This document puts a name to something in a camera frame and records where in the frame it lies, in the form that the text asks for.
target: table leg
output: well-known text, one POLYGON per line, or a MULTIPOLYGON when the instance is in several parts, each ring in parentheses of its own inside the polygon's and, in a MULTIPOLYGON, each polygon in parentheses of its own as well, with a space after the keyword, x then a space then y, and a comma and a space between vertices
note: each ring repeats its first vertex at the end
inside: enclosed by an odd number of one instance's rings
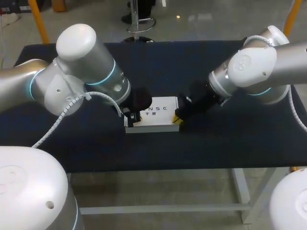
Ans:
POLYGON ((242 212, 244 224, 252 224, 258 217, 259 213, 268 203, 271 194, 276 185, 289 172, 289 167, 285 168, 268 168, 261 183, 258 185, 254 195, 250 199, 250 210, 242 212))
POLYGON ((68 174, 67 174, 67 180, 68 180, 68 183, 71 182, 71 173, 68 173, 68 174))
POLYGON ((241 204, 248 204, 250 196, 243 169, 232 169, 231 172, 235 181, 239 202, 241 204))
POLYGON ((37 6, 37 2, 36 0, 28 0, 29 2, 29 6, 31 8, 32 14, 34 16, 34 20, 36 22, 38 31, 40 33, 40 36, 42 38, 43 44, 48 44, 49 43, 49 38, 43 23, 43 19, 42 16, 39 12, 38 6, 37 6))

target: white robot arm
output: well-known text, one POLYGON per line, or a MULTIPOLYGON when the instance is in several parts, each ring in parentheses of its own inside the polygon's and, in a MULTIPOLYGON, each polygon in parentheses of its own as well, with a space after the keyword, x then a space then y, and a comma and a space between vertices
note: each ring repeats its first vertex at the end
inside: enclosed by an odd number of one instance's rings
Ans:
POLYGON ((0 147, 0 223, 4 230, 84 230, 60 163, 27 147, 0 147))
MULTIPOLYGON (((19 104, 37 101, 55 115, 87 89, 101 92, 118 104, 130 125, 141 120, 152 97, 145 88, 135 89, 96 36, 85 24, 67 28, 57 40, 56 57, 51 64, 30 60, 15 68, 0 71, 0 113, 19 104)), ((79 100, 66 114, 82 104, 79 100)))
POLYGON ((209 74, 191 85, 188 97, 173 122, 180 124, 198 112, 221 104, 241 88, 264 104, 282 100, 290 84, 307 83, 307 42, 289 43, 275 26, 248 38, 242 49, 209 74))

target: white cable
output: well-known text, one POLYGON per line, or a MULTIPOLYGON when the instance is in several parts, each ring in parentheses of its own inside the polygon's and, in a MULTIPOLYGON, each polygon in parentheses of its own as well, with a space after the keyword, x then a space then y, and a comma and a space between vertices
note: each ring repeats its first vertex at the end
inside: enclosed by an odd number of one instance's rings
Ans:
POLYGON ((262 42, 265 42, 267 45, 269 45, 269 46, 274 46, 274 44, 269 40, 269 39, 267 39, 267 38, 265 38, 265 37, 262 37, 262 36, 259 36, 259 35, 254 35, 254 36, 250 36, 250 37, 248 37, 246 40, 245 40, 245 42, 244 42, 244 46, 248 43, 248 42, 250 42, 250 41, 252 41, 252 40, 260 40, 260 41, 262 41, 262 42))
POLYGON ((291 111, 292 111, 292 113, 294 115, 295 120, 302 127, 302 129, 307 132, 307 127, 304 125, 304 123, 301 121, 301 119, 298 117, 298 115, 296 113, 296 110, 295 110, 295 107, 294 107, 294 103, 293 103, 293 99, 292 99, 291 86, 289 88, 288 97, 289 97, 289 103, 290 103, 291 111))
MULTIPOLYGON (((265 37, 262 37, 262 36, 252 36, 252 37, 249 37, 248 39, 246 39, 245 43, 247 43, 247 41, 251 41, 251 40, 261 40, 263 42, 265 42, 267 45, 269 45, 270 47, 274 46, 272 44, 272 42, 270 42, 270 40, 266 39, 265 37)), ((304 125, 304 123, 302 122, 302 120, 299 118, 299 116, 297 115, 297 112, 295 110, 295 107, 294 107, 294 103, 293 103, 293 99, 292 99, 292 92, 291 92, 291 86, 289 87, 289 91, 288 91, 288 98, 289 98, 289 104, 290 104, 290 107, 291 107, 291 111, 292 111, 292 114, 295 118, 295 120, 298 122, 298 124, 302 127, 303 130, 305 130, 307 132, 307 127, 304 125)))
POLYGON ((75 99, 73 99, 69 105, 63 110, 63 112, 61 113, 61 115, 58 117, 58 119, 56 120, 56 122, 53 124, 53 126, 48 130, 48 132, 37 142, 35 143, 32 148, 37 148, 38 146, 40 146, 53 132, 54 130, 59 126, 59 124, 61 123, 61 121, 63 120, 63 118, 65 117, 66 113, 78 102, 80 101, 83 97, 87 97, 87 96, 100 96, 103 97, 105 99, 107 99, 108 101, 110 101, 114 107, 117 110, 117 113, 119 116, 122 115, 122 111, 120 110, 119 106, 116 104, 116 102, 109 97, 108 95, 101 93, 101 92, 86 92, 85 95, 81 95, 75 99))

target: metal table frame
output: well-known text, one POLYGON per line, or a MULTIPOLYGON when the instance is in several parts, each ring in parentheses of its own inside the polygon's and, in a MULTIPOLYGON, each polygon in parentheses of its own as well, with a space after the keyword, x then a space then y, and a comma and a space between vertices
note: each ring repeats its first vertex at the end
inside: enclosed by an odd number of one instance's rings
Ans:
POLYGON ((249 195, 243 169, 232 169, 239 203, 199 204, 199 205, 149 205, 123 207, 81 207, 82 215, 150 213, 150 212, 203 212, 203 211, 242 211, 243 224, 252 224, 268 204, 275 186, 289 172, 289 167, 268 168, 252 197, 249 195))

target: bar stool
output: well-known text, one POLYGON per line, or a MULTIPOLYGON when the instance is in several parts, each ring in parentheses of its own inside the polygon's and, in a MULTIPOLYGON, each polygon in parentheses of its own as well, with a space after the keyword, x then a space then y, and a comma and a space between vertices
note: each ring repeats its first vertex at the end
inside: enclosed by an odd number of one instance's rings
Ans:
POLYGON ((156 19, 154 18, 145 18, 139 19, 139 8, 138 8, 138 0, 130 0, 130 7, 131 7, 131 17, 132 17, 132 24, 127 28, 127 31, 133 34, 133 37, 128 37, 123 40, 123 42, 154 42, 154 40, 139 36, 139 33, 145 32, 150 30, 156 24, 156 19), (147 29, 139 30, 139 24, 144 22, 152 22, 153 24, 149 26, 147 29))

